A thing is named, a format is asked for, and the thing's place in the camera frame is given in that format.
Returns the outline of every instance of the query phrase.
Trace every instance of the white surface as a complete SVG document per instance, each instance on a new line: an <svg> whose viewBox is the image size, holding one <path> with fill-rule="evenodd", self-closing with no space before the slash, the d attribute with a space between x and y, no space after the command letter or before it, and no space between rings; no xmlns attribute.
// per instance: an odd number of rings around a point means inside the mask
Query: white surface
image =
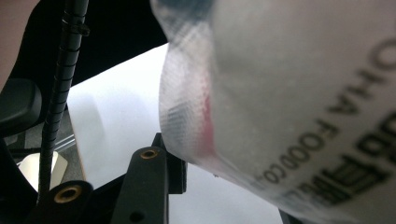
<svg viewBox="0 0 396 224"><path fill-rule="evenodd" d="M38 171L39 171L40 153L30 154L25 157L19 168L30 185L38 191ZM53 152L52 168L50 178L50 188L53 189L61 184L64 172L66 171L67 160L65 160L58 152Z"/></svg>
<svg viewBox="0 0 396 224"><path fill-rule="evenodd" d="M67 100L85 179L98 188L125 174L160 131L158 94L167 47L78 84Z"/></svg>
<svg viewBox="0 0 396 224"><path fill-rule="evenodd" d="M122 175L132 154L160 131L158 92L166 46L72 88L68 107L86 180L98 188ZM187 192L171 195L170 223L277 224L271 204L190 165Z"/></svg>

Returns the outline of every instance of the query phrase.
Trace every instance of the dark background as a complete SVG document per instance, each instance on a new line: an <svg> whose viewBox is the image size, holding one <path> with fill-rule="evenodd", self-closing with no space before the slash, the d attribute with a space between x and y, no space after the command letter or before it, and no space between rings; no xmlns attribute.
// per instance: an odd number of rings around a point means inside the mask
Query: dark background
<svg viewBox="0 0 396 224"><path fill-rule="evenodd" d="M32 79L43 96L42 122L48 110L58 48L64 0L41 0L28 21L18 60L10 77ZM149 0L91 0L73 85L108 68L166 43Z"/></svg>

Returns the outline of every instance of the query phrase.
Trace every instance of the translucent plastic bag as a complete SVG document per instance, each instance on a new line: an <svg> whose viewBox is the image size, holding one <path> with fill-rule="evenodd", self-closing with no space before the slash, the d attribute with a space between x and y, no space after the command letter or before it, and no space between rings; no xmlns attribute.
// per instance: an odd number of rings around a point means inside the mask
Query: translucent plastic bag
<svg viewBox="0 0 396 224"><path fill-rule="evenodd" d="M395 1L152 0L167 148L314 223L393 223Z"/></svg>

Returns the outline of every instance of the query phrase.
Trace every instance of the black printed lettering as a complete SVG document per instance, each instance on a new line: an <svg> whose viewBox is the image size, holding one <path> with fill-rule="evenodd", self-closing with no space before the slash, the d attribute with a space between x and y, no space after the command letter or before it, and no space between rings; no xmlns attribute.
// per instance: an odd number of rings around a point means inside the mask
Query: black printed lettering
<svg viewBox="0 0 396 224"><path fill-rule="evenodd" d="M380 125L379 129L395 138L396 141L396 112L390 114Z"/></svg>
<svg viewBox="0 0 396 224"><path fill-rule="evenodd" d="M368 133L358 142L359 151L371 157L387 157L396 164L396 142L382 133Z"/></svg>
<svg viewBox="0 0 396 224"><path fill-rule="evenodd" d="M369 92L371 86L374 84L384 83L384 78L374 75L366 70L359 71L358 75L363 78L362 83L355 87L347 86L346 90L366 100L373 97Z"/></svg>
<svg viewBox="0 0 396 224"><path fill-rule="evenodd" d="M374 165L363 164L349 156L342 156L342 165L333 171L323 170L324 176L334 183L354 193L362 193L389 177L389 173L380 171Z"/></svg>
<svg viewBox="0 0 396 224"><path fill-rule="evenodd" d="M279 176L280 178L286 177L286 172L279 165L272 164L270 166L270 170L272 170L274 172L274 174L277 174L277 176Z"/></svg>
<svg viewBox="0 0 396 224"><path fill-rule="evenodd" d="M316 122L320 126L319 133L326 137L332 139L339 133L338 128L330 124L329 122L326 122L322 119L317 119Z"/></svg>
<svg viewBox="0 0 396 224"><path fill-rule="evenodd" d="M292 160L290 157L287 157L285 155L280 157L280 163L282 163L282 165L284 165L285 167L291 170L295 170L299 167L296 161Z"/></svg>
<svg viewBox="0 0 396 224"><path fill-rule="evenodd" d="M289 147L289 155L296 161L308 161L309 153L300 147Z"/></svg>
<svg viewBox="0 0 396 224"><path fill-rule="evenodd" d="M396 68L396 39L389 39L375 46L370 54L374 67L390 71Z"/></svg>
<svg viewBox="0 0 396 224"><path fill-rule="evenodd" d="M350 199L349 194L319 176L313 176L311 183L303 183L298 189L309 195L312 203L323 206L336 205Z"/></svg>
<svg viewBox="0 0 396 224"><path fill-rule="evenodd" d="M301 146L311 150L320 150L325 145L324 140L315 133L304 133L300 136L299 143Z"/></svg>
<svg viewBox="0 0 396 224"><path fill-rule="evenodd" d="M271 171L265 171L263 174L264 178L266 180L268 180L271 183L277 184L279 183L279 178L277 177L276 174L274 174L274 172Z"/></svg>
<svg viewBox="0 0 396 224"><path fill-rule="evenodd" d="M338 96L338 104L328 108L334 114L356 115L359 113L358 107L344 94Z"/></svg>

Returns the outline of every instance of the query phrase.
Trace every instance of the mounting hole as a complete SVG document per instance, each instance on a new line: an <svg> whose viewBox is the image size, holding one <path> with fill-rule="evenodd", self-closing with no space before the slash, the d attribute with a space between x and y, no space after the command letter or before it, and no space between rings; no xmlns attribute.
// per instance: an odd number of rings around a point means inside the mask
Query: mounting hole
<svg viewBox="0 0 396 224"><path fill-rule="evenodd" d="M133 223L137 223L142 221L143 219L145 219L145 215L141 212L132 212L132 214L129 216L129 219L133 222Z"/></svg>
<svg viewBox="0 0 396 224"><path fill-rule="evenodd" d="M149 150L146 150L146 151L142 152L140 154L140 157L145 159L145 160L148 160L148 159L152 159L152 158L156 157L157 155L158 155L157 151L155 151L153 149L149 149Z"/></svg>
<svg viewBox="0 0 396 224"><path fill-rule="evenodd" d="M79 185L68 186L61 189L54 198L56 203L70 203L74 201L81 194L81 187Z"/></svg>

